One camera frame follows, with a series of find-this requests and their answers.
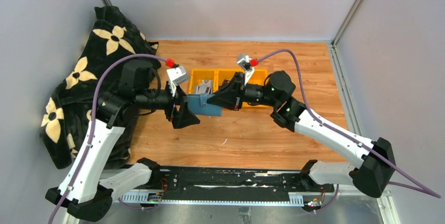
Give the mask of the blue leather card holder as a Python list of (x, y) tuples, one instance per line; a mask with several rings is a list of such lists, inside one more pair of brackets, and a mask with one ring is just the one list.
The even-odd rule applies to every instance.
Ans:
[(208, 99), (213, 96), (207, 93), (189, 94), (187, 96), (188, 108), (196, 115), (221, 116), (222, 108), (208, 103)]

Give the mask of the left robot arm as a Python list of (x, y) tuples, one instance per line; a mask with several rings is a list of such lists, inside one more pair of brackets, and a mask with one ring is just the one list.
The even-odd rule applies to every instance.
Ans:
[(167, 188), (159, 164), (147, 158), (116, 175), (101, 178), (125, 126), (139, 117), (140, 109), (163, 110), (175, 129), (200, 122), (189, 110), (187, 94), (180, 87), (189, 79), (185, 68), (172, 59), (165, 59), (166, 87), (150, 90), (150, 58), (148, 54), (135, 54), (112, 64), (112, 68), (123, 65), (116, 93), (100, 91), (111, 69), (106, 69), (100, 77), (93, 93), (91, 121), (80, 152), (66, 178), (46, 193), (46, 199), (55, 205), (56, 210), (66, 209), (63, 223), (97, 222), (107, 214), (114, 201), (139, 186)]

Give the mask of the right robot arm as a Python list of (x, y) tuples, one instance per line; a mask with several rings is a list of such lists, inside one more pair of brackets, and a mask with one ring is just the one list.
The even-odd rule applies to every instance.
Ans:
[(382, 137), (371, 140), (333, 124), (292, 97), (294, 90), (295, 84), (285, 71), (268, 75), (263, 85), (245, 83), (245, 74), (236, 72), (207, 102), (232, 111), (240, 110), (244, 102), (270, 106), (270, 116), (278, 126), (308, 136), (347, 160), (308, 161), (299, 178), (304, 190), (313, 191), (324, 184), (351, 185), (379, 198), (395, 172), (391, 143)]

